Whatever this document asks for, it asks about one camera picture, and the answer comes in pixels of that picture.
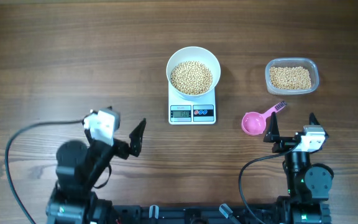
digital scale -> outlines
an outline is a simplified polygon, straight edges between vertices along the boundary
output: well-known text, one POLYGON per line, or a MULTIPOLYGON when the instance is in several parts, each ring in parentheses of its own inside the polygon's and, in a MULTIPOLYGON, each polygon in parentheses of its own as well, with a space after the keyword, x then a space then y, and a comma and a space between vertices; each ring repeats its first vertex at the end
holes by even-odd
POLYGON ((207 94, 184 99, 168 86, 168 120, 170 124, 214 124, 216 122, 215 89, 207 94))

pink measuring cup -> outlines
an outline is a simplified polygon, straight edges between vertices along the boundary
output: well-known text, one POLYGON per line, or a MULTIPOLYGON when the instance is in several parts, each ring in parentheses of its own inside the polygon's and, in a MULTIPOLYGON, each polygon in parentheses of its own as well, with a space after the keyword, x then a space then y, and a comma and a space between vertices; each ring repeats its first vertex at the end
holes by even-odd
POLYGON ((249 112, 244 115, 241 122, 242 130, 252 136, 262 134, 266 128, 266 119, 272 115, 273 112, 279 112, 282 110, 287 103, 282 101, 281 103, 276 104, 264 114, 257 112, 249 112))

wooden table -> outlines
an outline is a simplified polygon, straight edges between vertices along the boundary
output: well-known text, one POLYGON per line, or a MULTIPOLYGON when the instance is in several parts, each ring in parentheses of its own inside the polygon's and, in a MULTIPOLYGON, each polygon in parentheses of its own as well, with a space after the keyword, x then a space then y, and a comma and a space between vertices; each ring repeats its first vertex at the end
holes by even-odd
MULTIPOLYGON (((82 118, 113 105, 122 114, 117 137, 147 118, 142 154, 111 161, 113 175, 96 192, 115 205, 241 204, 240 168, 271 154, 262 136, 243 133, 247 111, 279 101, 283 136, 314 112, 331 135, 312 155, 336 173, 329 204, 333 223, 358 223, 358 1, 129 1, 0 6, 0 223, 27 223, 7 184, 4 147, 19 128, 82 118), (165 66, 178 49, 196 45, 221 63, 218 122, 171 126, 165 66), (267 92, 265 66, 306 57, 321 83, 311 94, 267 92)), ((80 125, 39 128, 13 145, 10 168, 18 194, 37 223, 56 181, 55 153, 80 125)), ((244 174, 250 202, 286 195, 282 159, 244 174)))

container of beans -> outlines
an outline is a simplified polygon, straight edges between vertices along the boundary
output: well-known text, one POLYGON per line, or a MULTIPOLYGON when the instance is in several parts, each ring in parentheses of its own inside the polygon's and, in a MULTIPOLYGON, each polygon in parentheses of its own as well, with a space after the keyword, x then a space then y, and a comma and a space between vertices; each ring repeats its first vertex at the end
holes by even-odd
POLYGON ((299 95, 319 85, 316 64, 307 58, 278 58, 265 69, 267 91, 274 95, 299 95))
POLYGON ((218 84, 221 67, 215 55, 202 47, 185 47, 167 63, 168 84, 184 99, 201 97, 218 84))

black cable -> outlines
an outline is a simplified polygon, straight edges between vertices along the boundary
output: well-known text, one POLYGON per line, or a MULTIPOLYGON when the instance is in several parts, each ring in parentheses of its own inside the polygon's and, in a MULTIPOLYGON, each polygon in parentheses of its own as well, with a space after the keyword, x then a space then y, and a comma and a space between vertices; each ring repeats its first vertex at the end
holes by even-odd
POLYGON ((271 156, 265 156, 265 157, 261 157, 261 158, 258 158, 258 159, 254 159, 250 162, 248 162, 245 166, 242 167, 241 171, 240 171, 240 175, 239 175, 239 190, 240 190, 240 196, 241 196, 241 199, 242 199, 242 202, 244 203, 244 205, 246 206, 246 208, 248 209, 249 213, 258 221, 260 222, 261 224, 266 224, 264 223, 262 220, 260 220, 258 217, 256 217, 256 215, 252 212, 252 210, 250 209, 247 201, 246 201, 246 198, 244 197, 244 193, 242 192, 242 185, 241 185, 241 178, 242 178, 242 173, 244 172, 244 170, 251 164, 253 164, 254 162, 258 162, 258 161, 263 161, 265 159, 273 159, 273 158, 276 158, 276 157, 280 157, 280 156, 284 156, 285 154, 288 154, 290 152, 292 152, 298 145, 296 145, 295 147, 293 147, 292 149, 288 150, 287 152, 282 152, 282 153, 279 153, 279 154, 276 154, 276 155, 271 155, 271 156))
POLYGON ((111 170, 111 165, 110 165, 110 164, 109 164, 108 168, 109 168, 109 177, 107 178, 107 180, 106 180, 103 184, 101 184, 101 185, 99 185, 99 186, 93 186, 95 189, 100 189, 100 188, 106 186, 106 184, 109 182, 109 179, 110 179, 110 176, 111 176, 111 172, 112 172, 112 170, 111 170))
POLYGON ((77 124, 77 123, 81 123, 81 120, 75 120, 75 121, 49 121, 49 122, 41 122, 41 123, 36 123, 36 124, 31 124, 27 127, 24 127, 20 130, 18 130, 7 142, 6 144, 6 149, 5 149, 5 169, 6 169, 6 175, 7 175, 7 181, 9 182, 9 186, 11 188, 11 191, 13 193, 13 196, 16 199, 16 202, 19 204, 20 208, 22 209, 22 211, 24 212, 24 215, 26 215, 26 217, 29 219, 29 221, 31 222, 31 224, 35 224, 34 220, 32 219, 31 215, 29 214, 29 212, 25 209, 22 201, 20 200, 19 196, 17 195, 16 189, 13 186, 13 182, 12 182, 12 177, 11 177, 11 172, 9 171, 9 161, 8 161, 8 156, 9 156, 9 150, 11 148, 12 142, 13 140, 15 140, 15 138, 17 138, 20 134, 22 134, 25 131, 28 131, 32 128, 36 128, 39 126, 49 126, 49 125, 61 125, 61 124, 77 124))

